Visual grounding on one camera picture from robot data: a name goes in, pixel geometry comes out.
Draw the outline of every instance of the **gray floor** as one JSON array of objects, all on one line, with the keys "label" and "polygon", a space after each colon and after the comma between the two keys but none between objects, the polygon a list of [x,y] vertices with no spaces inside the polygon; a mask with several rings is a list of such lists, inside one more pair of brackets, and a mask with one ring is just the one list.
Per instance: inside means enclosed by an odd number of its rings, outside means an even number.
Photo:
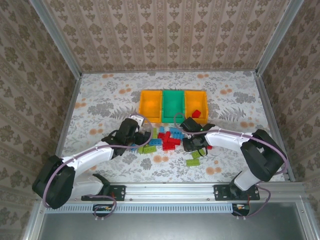
[{"label": "gray floor", "polygon": [[231,214],[47,214],[40,240],[304,240],[297,208],[269,203],[258,215]]}]

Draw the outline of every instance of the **blue lego brick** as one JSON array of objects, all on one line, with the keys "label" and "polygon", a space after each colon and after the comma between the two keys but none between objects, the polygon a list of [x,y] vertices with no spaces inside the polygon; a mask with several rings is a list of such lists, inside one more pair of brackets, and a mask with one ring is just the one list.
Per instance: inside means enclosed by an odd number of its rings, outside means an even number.
[{"label": "blue lego brick", "polygon": [[162,139],[159,138],[155,138],[155,139],[151,139],[149,142],[150,146],[161,146],[162,145]]},{"label": "blue lego brick", "polygon": [[165,127],[164,126],[161,126],[159,127],[159,133],[165,133]]},{"label": "blue lego brick", "polygon": [[180,134],[180,133],[173,133],[173,134],[172,134],[172,138],[173,138],[173,139],[180,139],[180,140],[182,140],[184,137],[185,137],[184,134]]},{"label": "blue lego brick", "polygon": [[130,148],[130,151],[131,151],[131,152],[135,152],[137,149],[138,149],[137,147],[136,147],[136,148]]},{"label": "blue lego brick", "polygon": [[172,134],[181,134],[181,131],[176,127],[170,127],[170,133],[172,133]]}]

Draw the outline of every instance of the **patterned wallpaper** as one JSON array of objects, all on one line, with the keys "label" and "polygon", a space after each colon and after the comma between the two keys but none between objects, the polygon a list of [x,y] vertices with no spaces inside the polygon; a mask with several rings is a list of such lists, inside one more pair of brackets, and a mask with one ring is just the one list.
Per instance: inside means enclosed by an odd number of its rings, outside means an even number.
[{"label": "patterned wallpaper", "polygon": [[320,1],[304,1],[263,80],[298,181],[320,220]]},{"label": "patterned wallpaper", "polygon": [[28,223],[31,184],[52,155],[75,80],[27,0],[0,1],[0,240]]},{"label": "patterned wallpaper", "polygon": [[82,72],[254,69],[289,0],[44,0]]}]

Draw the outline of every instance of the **red lego brick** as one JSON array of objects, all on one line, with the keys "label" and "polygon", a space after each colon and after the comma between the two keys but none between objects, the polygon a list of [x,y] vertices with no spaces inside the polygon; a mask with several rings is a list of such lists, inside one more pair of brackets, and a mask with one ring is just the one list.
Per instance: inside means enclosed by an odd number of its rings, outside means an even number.
[{"label": "red lego brick", "polygon": [[162,150],[163,151],[176,150],[176,146],[171,142],[163,143]]},{"label": "red lego brick", "polygon": [[165,133],[165,135],[164,135],[164,138],[163,138],[163,142],[164,143],[167,143],[168,142],[168,139],[170,138],[170,132],[169,131],[167,131],[166,133]]},{"label": "red lego brick", "polygon": [[158,139],[162,139],[162,140],[164,140],[164,139],[165,139],[165,134],[164,134],[164,133],[159,132],[159,133],[158,133]]},{"label": "red lego brick", "polygon": [[195,110],[193,113],[192,113],[192,118],[193,119],[197,119],[199,118],[201,115],[201,112],[199,110]]},{"label": "red lego brick", "polygon": [[180,145],[181,141],[180,141],[180,139],[175,139],[175,138],[169,137],[168,143],[172,143],[174,145]]}]

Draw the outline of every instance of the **lego brick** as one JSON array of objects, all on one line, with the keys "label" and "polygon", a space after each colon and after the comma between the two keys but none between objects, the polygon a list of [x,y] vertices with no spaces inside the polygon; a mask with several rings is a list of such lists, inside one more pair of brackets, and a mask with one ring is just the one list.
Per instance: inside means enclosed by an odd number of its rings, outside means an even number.
[{"label": "lego brick", "polygon": [[181,140],[169,137],[168,143],[172,143],[174,145],[180,145],[181,144]]},{"label": "lego brick", "polygon": [[165,138],[165,134],[164,133],[162,133],[162,132],[159,132],[158,133],[158,139],[164,139]]},{"label": "lego brick", "polygon": [[192,118],[193,119],[198,119],[201,115],[201,112],[199,110],[195,110],[193,113],[192,113]]},{"label": "lego brick", "polygon": [[154,128],[153,128],[153,133],[152,133],[152,138],[153,138],[153,139],[157,139],[157,138],[158,138],[157,136],[158,136],[157,128],[154,127]]},{"label": "lego brick", "polygon": [[151,139],[150,142],[149,142],[149,145],[150,146],[161,146],[162,145],[162,139],[158,139],[158,138]]},{"label": "lego brick", "polygon": [[173,133],[173,134],[172,134],[172,138],[173,138],[173,139],[180,139],[180,140],[182,140],[184,137],[185,137],[184,134],[180,134],[180,133]]},{"label": "lego brick", "polygon": [[181,131],[176,127],[170,127],[169,129],[172,134],[181,134]]},{"label": "lego brick", "polygon": [[174,145],[171,142],[163,143],[162,144],[162,150],[163,151],[176,150],[176,145]]},{"label": "lego brick", "polygon": [[[206,155],[205,151],[203,149],[200,149],[199,152],[204,156]],[[191,153],[193,159],[197,159],[199,157],[202,157],[200,154],[199,154],[198,151],[194,151],[193,153]]]},{"label": "lego brick", "polygon": [[195,167],[200,165],[200,161],[197,158],[185,160],[185,163],[187,167]]},{"label": "lego brick", "polygon": [[137,149],[138,149],[137,147],[136,147],[136,148],[131,148],[130,151],[131,151],[131,152],[135,152]]},{"label": "lego brick", "polygon": [[162,133],[162,134],[165,133],[165,127],[164,126],[159,127],[159,133]]},{"label": "lego brick", "polygon": [[[185,91],[162,91],[162,123],[173,123],[174,116],[177,113],[183,113],[183,115],[185,115]],[[175,121],[177,123],[182,123],[184,117],[182,115],[177,115]]]},{"label": "lego brick", "polygon": [[167,143],[168,142],[168,139],[170,138],[170,132],[169,131],[167,131],[166,133],[165,133],[165,135],[164,135],[164,138],[163,138],[163,142],[164,143]]},{"label": "lego brick", "polygon": [[162,94],[161,90],[141,91],[139,113],[151,123],[161,123]]},{"label": "lego brick", "polygon": [[147,146],[143,148],[143,153],[144,154],[150,154],[150,153],[154,153],[157,151],[156,146]]},{"label": "lego brick", "polygon": [[192,117],[195,110],[201,112],[199,117],[193,118],[198,124],[208,122],[208,101],[205,91],[184,91],[185,117]]},{"label": "lego brick", "polygon": [[143,146],[138,148],[138,153],[139,154],[143,154],[144,153],[144,147]]}]

